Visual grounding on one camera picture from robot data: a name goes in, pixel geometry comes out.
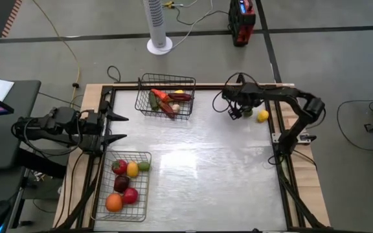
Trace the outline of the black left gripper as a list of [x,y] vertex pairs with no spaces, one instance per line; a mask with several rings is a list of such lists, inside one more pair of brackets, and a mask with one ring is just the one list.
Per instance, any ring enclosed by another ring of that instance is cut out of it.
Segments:
[[[102,136],[104,128],[104,116],[95,111],[82,111],[87,113],[85,118],[81,118],[80,134],[81,142],[79,148],[82,151],[102,151],[101,146],[108,146],[111,143],[127,137],[125,134]],[[110,121],[128,121],[129,119],[114,113],[111,109],[107,110],[106,118]]]

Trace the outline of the bright red apple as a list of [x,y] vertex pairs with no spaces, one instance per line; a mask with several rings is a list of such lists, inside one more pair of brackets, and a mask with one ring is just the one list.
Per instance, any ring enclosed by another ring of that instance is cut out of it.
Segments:
[[136,203],[139,197],[139,193],[134,188],[127,188],[122,196],[122,202],[124,204]]

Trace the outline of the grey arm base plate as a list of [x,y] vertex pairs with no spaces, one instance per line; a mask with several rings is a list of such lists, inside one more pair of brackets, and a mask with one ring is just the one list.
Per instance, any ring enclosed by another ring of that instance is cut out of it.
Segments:
[[[272,133],[271,134],[271,139],[273,143],[278,143],[279,138],[281,137],[280,133]],[[309,144],[312,142],[312,137],[308,133],[301,133],[300,135],[297,136],[297,143],[298,144]]]

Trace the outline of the orange carrot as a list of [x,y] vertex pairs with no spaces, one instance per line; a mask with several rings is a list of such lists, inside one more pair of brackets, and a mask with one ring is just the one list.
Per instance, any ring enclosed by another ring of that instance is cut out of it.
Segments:
[[151,92],[156,96],[158,97],[158,99],[160,99],[160,101],[162,102],[169,102],[170,101],[170,97],[167,93],[165,92],[162,92],[158,89],[151,89]]

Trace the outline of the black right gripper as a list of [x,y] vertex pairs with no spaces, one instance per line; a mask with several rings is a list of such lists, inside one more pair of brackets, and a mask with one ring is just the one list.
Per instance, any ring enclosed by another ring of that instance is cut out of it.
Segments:
[[225,86],[221,91],[221,97],[228,102],[230,109],[228,114],[232,120],[242,117],[242,112],[237,105],[244,107],[258,107],[261,99],[258,95],[261,87],[255,83],[245,83],[241,86]]

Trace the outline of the green cucumber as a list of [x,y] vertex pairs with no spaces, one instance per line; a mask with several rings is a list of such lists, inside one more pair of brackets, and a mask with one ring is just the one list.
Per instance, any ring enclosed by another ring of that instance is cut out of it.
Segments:
[[149,92],[149,104],[152,111],[158,111],[159,110],[159,104],[157,101],[157,98],[153,92]]

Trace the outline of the dark purple eggplant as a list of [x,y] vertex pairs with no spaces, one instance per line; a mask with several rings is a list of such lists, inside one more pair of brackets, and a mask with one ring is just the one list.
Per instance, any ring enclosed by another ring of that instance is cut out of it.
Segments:
[[186,93],[170,93],[168,94],[169,99],[177,102],[189,102],[191,95]]

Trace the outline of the white tower fan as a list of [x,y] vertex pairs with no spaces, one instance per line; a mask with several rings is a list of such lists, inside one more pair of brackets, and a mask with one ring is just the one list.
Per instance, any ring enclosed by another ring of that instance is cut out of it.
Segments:
[[164,55],[172,50],[172,40],[166,35],[163,8],[161,0],[142,0],[150,39],[147,49],[154,55]]

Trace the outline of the orange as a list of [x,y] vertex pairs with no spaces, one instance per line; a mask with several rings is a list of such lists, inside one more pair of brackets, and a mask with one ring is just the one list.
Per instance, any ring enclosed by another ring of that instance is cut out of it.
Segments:
[[109,212],[119,212],[122,210],[123,202],[119,194],[110,194],[106,198],[105,208]]

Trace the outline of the black desk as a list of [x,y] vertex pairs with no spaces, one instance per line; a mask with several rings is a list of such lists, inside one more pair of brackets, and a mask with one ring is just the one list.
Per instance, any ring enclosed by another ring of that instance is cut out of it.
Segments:
[[40,81],[15,81],[4,99],[14,112],[0,116],[0,170],[11,168],[16,163],[20,140],[13,136],[11,127],[19,117],[30,116],[40,86]]

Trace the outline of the large dark red vegetable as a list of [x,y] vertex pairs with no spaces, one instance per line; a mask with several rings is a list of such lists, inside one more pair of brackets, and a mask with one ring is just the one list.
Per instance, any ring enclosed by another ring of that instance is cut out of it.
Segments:
[[124,175],[118,175],[115,177],[114,191],[118,193],[124,193],[130,185],[130,178]]

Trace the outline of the red black power station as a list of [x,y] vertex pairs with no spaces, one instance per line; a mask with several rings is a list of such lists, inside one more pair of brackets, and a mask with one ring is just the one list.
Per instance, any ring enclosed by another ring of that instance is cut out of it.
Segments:
[[254,25],[256,13],[251,0],[230,0],[228,28],[235,47],[248,44]]

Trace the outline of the yellow-orange lemon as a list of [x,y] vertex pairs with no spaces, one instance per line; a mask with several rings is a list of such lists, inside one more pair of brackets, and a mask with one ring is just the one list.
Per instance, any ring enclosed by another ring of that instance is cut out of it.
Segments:
[[138,164],[134,161],[130,161],[127,165],[126,174],[129,177],[137,177],[139,174]]

